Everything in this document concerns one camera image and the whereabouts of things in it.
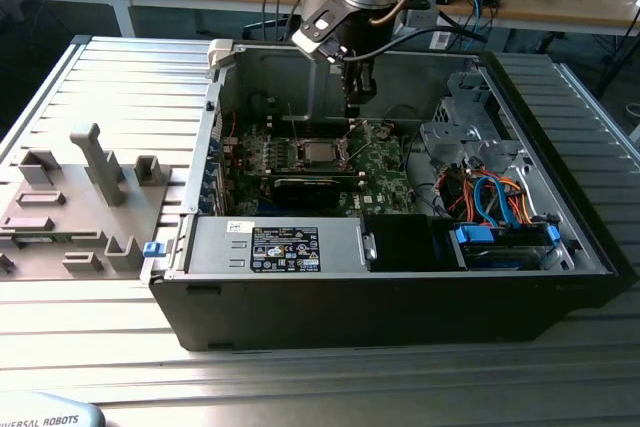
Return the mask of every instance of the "white label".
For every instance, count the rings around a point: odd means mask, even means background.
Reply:
[[[431,38],[431,45],[429,48],[431,50],[444,50],[449,45],[449,38],[451,37],[451,33],[449,32],[436,32],[433,34]]]
[[[227,222],[227,232],[236,234],[250,234],[255,227],[255,222],[249,222],[247,220],[230,220]]]

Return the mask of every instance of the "power supply label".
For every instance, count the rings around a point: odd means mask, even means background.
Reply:
[[[317,227],[255,227],[251,270],[258,273],[320,272]]]

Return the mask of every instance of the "blue latch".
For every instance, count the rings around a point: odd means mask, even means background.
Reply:
[[[167,245],[163,242],[145,242],[142,255],[144,258],[165,257],[167,255]]]
[[[492,244],[495,242],[491,228],[486,225],[461,225],[456,229],[459,244]]]
[[[549,234],[549,238],[551,239],[551,242],[553,242],[554,244],[557,244],[558,242],[560,242],[560,232],[558,231],[558,228],[555,225],[548,226],[547,233]]]

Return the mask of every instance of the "motherboard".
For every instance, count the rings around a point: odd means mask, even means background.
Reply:
[[[228,138],[230,215],[359,217],[414,211],[395,126],[248,126]]]

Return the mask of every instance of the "blue cable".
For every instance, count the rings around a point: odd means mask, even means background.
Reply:
[[[488,222],[490,222],[493,227],[498,227],[498,222],[496,222],[496,220],[493,217],[487,214],[484,208],[482,207],[482,199],[480,194],[482,193],[482,186],[486,184],[488,181],[491,181],[494,184],[496,184],[496,190],[498,191],[498,199],[500,200],[500,210],[502,211],[502,216],[504,217],[504,220],[515,228],[520,227],[520,223],[518,222],[516,217],[513,215],[513,212],[511,212],[511,209],[509,209],[509,204],[507,202],[507,194],[504,193],[502,184],[498,179],[494,177],[489,177],[488,175],[481,177],[476,182],[476,185],[473,188],[473,201],[476,204],[476,210],[478,211],[478,213],[483,218],[485,218]]]
[[[480,1],[479,0],[473,0],[473,5],[474,5],[474,9],[476,11],[476,25],[473,26],[473,31],[475,32],[476,30],[478,30],[478,26],[480,25]],[[469,48],[471,47],[471,44],[473,44],[473,39],[471,41],[469,41],[469,43],[467,44],[467,46],[464,48],[464,50],[469,50]]]

